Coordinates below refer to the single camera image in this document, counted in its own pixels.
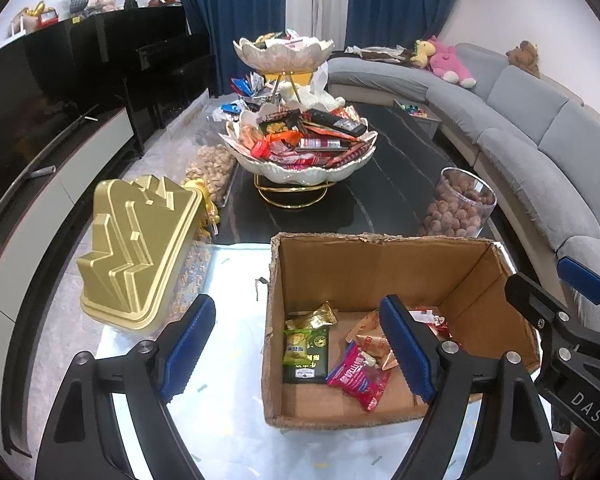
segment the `black marble table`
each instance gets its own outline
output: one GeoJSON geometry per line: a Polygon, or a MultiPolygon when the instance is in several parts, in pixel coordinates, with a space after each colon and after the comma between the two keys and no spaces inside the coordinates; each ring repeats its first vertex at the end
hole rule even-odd
{"type": "MultiPolygon", "coordinates": [[[[278,232],[415,236],[440,171],[466,163],[443,134],[431,140],[423,131],[411,130],[391,107],[355,106],[379,133],[376,152],[363,168],[331,187],[317,204],[299,210],[267,204],[253,185],[253,175],[238,168],[220,211],[216,243],[269,243],[278,232]]],[[[275,199],[283,202],[284,197],[276,194],[275,199]]],[[[534,277],[503,213],[496,208],[491,218],[516,266],[534,277]]],[[[494,238],[494,233],[487,225],[480,236],[494,238]]]]}

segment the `curved sofa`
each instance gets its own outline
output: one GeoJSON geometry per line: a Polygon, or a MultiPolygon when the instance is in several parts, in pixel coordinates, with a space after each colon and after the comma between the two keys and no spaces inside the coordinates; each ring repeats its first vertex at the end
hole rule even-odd
{"type": "Polygon", "coordinates": [[[509,66],[506,56],[460,43],[477,85],[470,91],[416,68],[338,57],[329,90],[351,102],[429,106],[474,172],[494,189],[541,285],[600,331],[600,306],[558,279],[571,256],[600,274],[600,116],[551,79],[509,66]]]}

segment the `gold plastic lid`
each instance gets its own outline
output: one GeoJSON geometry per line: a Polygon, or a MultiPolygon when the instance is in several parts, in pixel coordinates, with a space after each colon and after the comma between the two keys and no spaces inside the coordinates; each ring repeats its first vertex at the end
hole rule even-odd
{"type": "Polygon", "coordinates": [[[202,192],[166,177],[99,183],[93,197],[93,251],[77,259],[85,313],[130,330],[150,330],[159,323],[204,215],[202,192]]]}

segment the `gold metal stand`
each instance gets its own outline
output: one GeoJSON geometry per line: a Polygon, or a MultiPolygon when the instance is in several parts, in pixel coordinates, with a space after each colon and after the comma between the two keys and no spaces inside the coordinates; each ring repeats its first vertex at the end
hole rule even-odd
{"type": "Polygon", "coordinates": [[[293,187],[267,187],[267,186],[261,186],[260,185],[260,176],[259,175],[253,175],[253,185],[256,187],[256,189],[258,190],[258,193],[260,194],[260,196],[264,199],[265,202],[267,202],[268,204],[274,205],[276,207],[281,207],[282,209],[304,209],[305,207],[309,207],[313,204],[317,204],[318,202],[320,202],[320,200],[322,200],[324,198],[324,196],[327,194],[328,189],[333,186],[333,184],[335,184],[335,182],[325,182],[323,184],[318,184],[317,186],[293,186],[293,187]],[[309,202],[304,202],[301,204],[297,204],[297,205],[289,205],[289,204],[281,204],[280,202],[276,202],[275,200],[270,199],[268,196],[266,196],[264,194],[264,192],[267,193],[304,193],[304,192],[308,192],[308,191],[320,191],[322,190],[322,193],[320,193],[320,195],[313,199],[313,200],[309,200],[309,202]]]}
{"type": "Polygon", "coordinates": [[[294,75],[312,74],[316,70],[318,70],[318,69],[316,68],[314,70],[305,70],[304,72],[295,72],[294,70],[283,70],[282,72],[275,72],[273,74],[269,74],[269,75],[277,75],[278,76],[278,78],[276,79],[276,85],[273,87],[273,93],[271,94],[270,101],[275,98],[276,93],[278,92],[278,85],[280,85],[280,81],[282,80],[282,78],[285,77],[291,83],[291,88],[294,89],[294,93],[296,94],[296,99],[298,99],[298,102],[300,104],[302,104],[302,101],[300,100],[300,95],[298,94],[298,88],[296,88],[296,82],[294,81],[293,76],[294,75]]]}

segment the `jar of nuts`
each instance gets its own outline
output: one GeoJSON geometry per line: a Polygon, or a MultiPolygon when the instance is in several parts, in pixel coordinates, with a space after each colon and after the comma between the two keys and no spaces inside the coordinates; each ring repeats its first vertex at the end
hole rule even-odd
{"type": "Polygon", "coordinates": [[[418,236],[480,234],[496,207],[496,196],[480,178],[458,168],[445,168],[427,208],[418,236]]]}
{"type": "Polygon", "coordinates": [[[183,184],[195,178],[204,178],[211,201],[218,207],[229,184],[232,169],[237,163],[224,144],[200,146],[196,158],[187,167],[183,184]]]}

